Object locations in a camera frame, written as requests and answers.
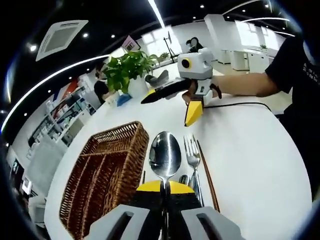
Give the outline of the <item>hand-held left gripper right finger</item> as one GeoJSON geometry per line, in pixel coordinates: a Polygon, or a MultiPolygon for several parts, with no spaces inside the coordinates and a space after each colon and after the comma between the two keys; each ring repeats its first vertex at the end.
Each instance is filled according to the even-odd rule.
{"type": "Polygon", "coordinates": [[[167,199],[171,240],[242,240],[240,227],[211,206],[201,206],[193,190],[170,182],[167,199]]]}

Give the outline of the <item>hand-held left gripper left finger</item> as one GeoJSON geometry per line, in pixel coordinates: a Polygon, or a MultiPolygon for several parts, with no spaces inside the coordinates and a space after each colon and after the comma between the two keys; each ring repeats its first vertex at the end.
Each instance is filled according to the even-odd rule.
{"type": "Polygon", "coordinates": [[[149,181],[136,189],[130,202],[120,204],[93,222],[90,240],[165,240],[162,184],[149,181]]]}

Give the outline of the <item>person's right hand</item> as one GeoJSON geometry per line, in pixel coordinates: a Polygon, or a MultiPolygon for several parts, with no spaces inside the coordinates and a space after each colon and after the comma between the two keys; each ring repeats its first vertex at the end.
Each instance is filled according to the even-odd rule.
{"type": "MultiPolygon", "coordinates": [[[[222,80],[224,79],[224,76],[213,76],[211,78],[211,83],[214,84],[217,88],[219,88],[220,93],[223,93],[223,85],[222,80]]],[[[186,103],[186,105],[189,104],[192,97],[194,96],[194,93],[196,92],[196,82],[193,80],[189,89],[182,94],[182,99],[186,103]]]]}

